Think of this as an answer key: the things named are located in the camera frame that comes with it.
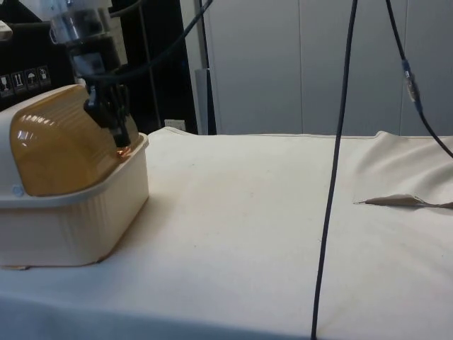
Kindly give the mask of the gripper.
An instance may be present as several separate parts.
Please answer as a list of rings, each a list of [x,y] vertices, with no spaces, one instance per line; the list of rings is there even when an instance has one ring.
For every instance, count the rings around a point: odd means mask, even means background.
[[[126,128],[130,116],[130,96],[127,87],[106,80],[120,67],[121,62],[112,38],[90,38],[68,42],[71,65],[78,78],[90,86],[84,110],[100,128],[108,129],[116,147],[129,147],[130,134]]]

